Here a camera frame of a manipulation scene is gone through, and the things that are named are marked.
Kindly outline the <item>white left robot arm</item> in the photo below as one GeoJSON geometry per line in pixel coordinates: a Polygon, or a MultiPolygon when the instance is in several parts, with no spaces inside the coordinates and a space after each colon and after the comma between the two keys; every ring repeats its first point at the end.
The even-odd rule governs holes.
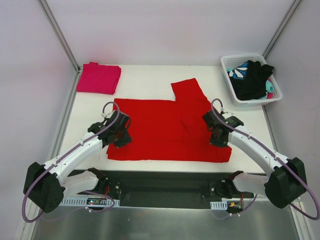
{"type": "Polygon", "coordinates": [[[105,115],[102,122],[93,123],[64,153],[43,164],[32,163],[27,169],[23,194],[44,213],[50,213],[75,194],[106,193],[107,177],[100,170],[91,167],[77,175],[70,176],[70,173],[106,146],[121,148],[129,144],[132,141],[128,132],[130,124],[131,118],[121,111],[105,115]]]}

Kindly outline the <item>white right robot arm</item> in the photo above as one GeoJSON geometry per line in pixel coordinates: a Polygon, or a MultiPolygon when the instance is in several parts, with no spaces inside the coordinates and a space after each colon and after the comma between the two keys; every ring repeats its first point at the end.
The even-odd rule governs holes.
{"type": "Polygon", "coordinates": [[[218,111],[203,115],[207,129],[211,132],[210,144],[226,148],[232,144],[242,150],[263,170],[263,175],[238,170],[222,184],[222,195],[237,197],[242,192],[263,195],[277,208],[283,209],[306,192],[305,166],[293,159],[268,148],[257,139],[244,123],[235,116],[224,118],[218,111]]]}

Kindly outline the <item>red t shirt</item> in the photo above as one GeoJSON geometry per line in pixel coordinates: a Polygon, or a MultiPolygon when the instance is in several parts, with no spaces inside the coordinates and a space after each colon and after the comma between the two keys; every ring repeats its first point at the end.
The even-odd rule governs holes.
{"type": "Polygon", "coordinates": [[[232,149],[210,144],[203,115],[211,103],[195,78],[171,84],[175,100],[116,98],[131,118],[131,143],[110,145],[108,158],[117,161],[193,161],[227,163],[232,149]]]}

